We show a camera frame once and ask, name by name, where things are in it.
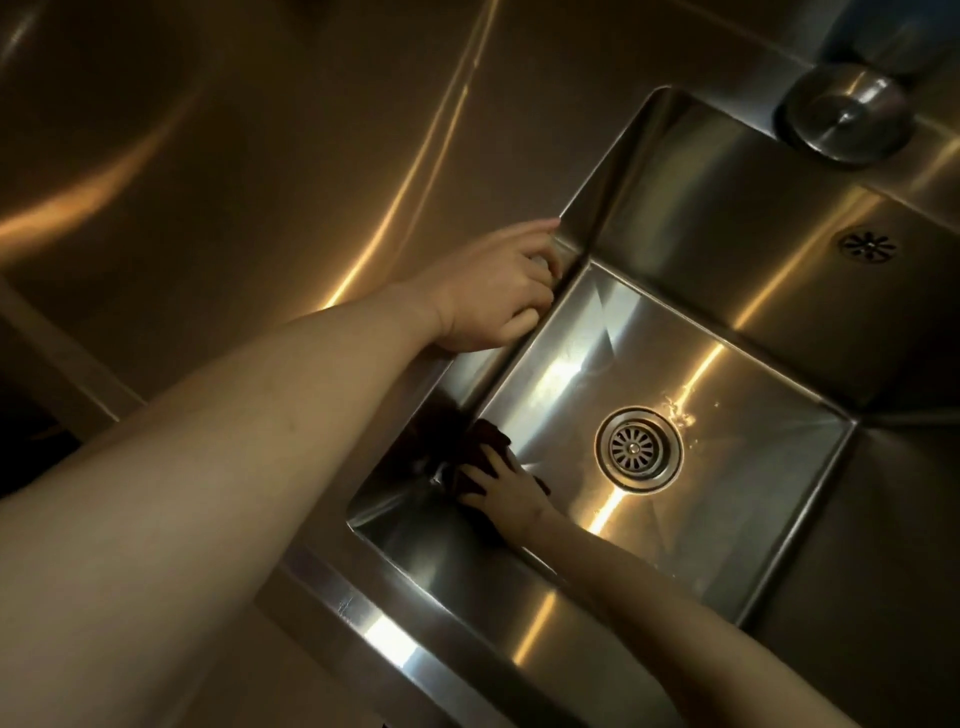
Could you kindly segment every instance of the person's right arm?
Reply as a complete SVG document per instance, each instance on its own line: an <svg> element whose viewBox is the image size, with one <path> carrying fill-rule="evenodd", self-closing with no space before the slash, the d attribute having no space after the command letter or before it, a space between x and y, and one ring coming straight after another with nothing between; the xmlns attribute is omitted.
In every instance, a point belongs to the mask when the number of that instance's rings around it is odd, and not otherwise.
<svg viewBox="0 0 960 728"><path fill-rule="evenodd" d="M486 494L461 501L583 591L691 725L855 726L761 644L643 560L565 518L512 453L508 466L485 451L497 477L464 466Z"/></svg>

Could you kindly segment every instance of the drain hole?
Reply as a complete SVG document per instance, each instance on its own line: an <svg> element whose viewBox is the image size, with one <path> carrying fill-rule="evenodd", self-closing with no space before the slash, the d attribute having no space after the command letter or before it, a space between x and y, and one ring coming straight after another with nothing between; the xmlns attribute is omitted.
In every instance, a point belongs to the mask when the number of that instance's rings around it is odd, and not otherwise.
<svg viewBox="0 0 960 728"><path fill-rule="evenodd" d="M860 263L885 263L900 252L900 243L869 228L852 228L834 238L840 253Z"/></svg>
<svg viewBox="0 0 960 728"><path fill-rule="evenodd" d="M666 485L683 455L676 428L653 410L614 412L597 435L597 459L617 485L651 491Z"/></svg>

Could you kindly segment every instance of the bare skin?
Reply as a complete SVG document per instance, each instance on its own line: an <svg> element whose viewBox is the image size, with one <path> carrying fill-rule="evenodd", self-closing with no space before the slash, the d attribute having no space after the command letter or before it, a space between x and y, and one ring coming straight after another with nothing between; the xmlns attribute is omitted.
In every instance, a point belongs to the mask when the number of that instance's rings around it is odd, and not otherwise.
<svg viewBox="0 0 960 728"><path fill-rule="evenodd" d="M537 324L558 222L250 342L0 502L0 725L169 724L413 357Z"/></svg>
<svg viewBox="0 0 960 728"><path fill-rule="evenodd" d="M497 477L464 466L486 494L461 501L582 590L690 725L855 727L765 647L641 559L565 518L512 453L508 465L485 452Z"/></svg>

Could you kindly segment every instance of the person's right hand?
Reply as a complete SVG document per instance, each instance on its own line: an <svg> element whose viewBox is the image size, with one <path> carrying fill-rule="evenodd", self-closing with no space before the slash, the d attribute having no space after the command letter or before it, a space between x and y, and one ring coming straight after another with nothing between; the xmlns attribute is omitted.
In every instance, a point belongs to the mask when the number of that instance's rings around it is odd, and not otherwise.
<svg viewBox="0 0 960 728"><path fill-rule="evenodd" d="M485 494L468 493L459 500L486 514L508 544L517 548L527 546L532 529L541 519L560 514L512 452L507 450L508 466L493 448L480 447L496 477L490 477L472 465L461 466L461 472L483 488Z"/></svg>
<svg viewBox="0 0 960 728"><path fill-rule="evenodd" d="M559 225L556 218L533 220L491 232L403 283L437 317L437 343L452 352L476 352L533 329L553 303L552 288L563 272L551 239Z"/></svg>

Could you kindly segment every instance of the drain ring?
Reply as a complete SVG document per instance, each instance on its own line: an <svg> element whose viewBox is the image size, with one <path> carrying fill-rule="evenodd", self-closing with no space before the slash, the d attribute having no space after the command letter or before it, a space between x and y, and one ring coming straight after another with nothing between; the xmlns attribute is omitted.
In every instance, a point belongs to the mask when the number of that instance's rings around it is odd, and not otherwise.
<svg viewBox="0 0 960 728"><path fill-rule="evenodd" d="M677 429L644 407L614 412L597 434L597 462L610 480L631 491L665 486L680 469L683 453Z"/></svg>

